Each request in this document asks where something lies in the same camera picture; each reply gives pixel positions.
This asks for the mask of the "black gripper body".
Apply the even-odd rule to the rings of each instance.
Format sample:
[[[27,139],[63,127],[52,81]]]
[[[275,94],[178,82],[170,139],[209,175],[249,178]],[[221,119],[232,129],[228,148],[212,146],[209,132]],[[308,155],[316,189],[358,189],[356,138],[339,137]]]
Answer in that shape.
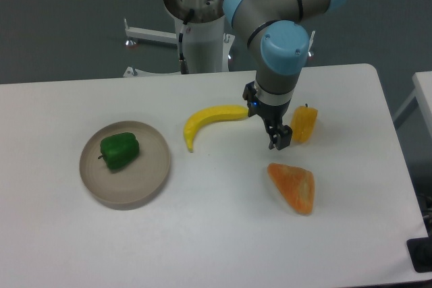
[[[287,134],[288,130],[282,122],[282,117],[288,110],[289,101],[283,104],[270,105],[259,99],[254,82],[245,85],[243,99],[247,102],[248,116],[258,115],[264,121],[268,134]]]

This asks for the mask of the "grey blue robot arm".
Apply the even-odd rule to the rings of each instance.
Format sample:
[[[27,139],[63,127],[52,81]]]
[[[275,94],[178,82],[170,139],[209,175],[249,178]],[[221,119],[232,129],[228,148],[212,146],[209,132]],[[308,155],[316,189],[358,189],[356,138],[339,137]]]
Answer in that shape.
[[[292,130],[282,121],[311,40],[303,20],[337,9],[346,0],[164,0],[178,21],[175,44],[182,74],[210,71],[222,59],[223,38],[209,46],[209,24],[226,19],[256,61],[256,76],[243,92],[248,115],[262,118],[270,148],[289,146]]]

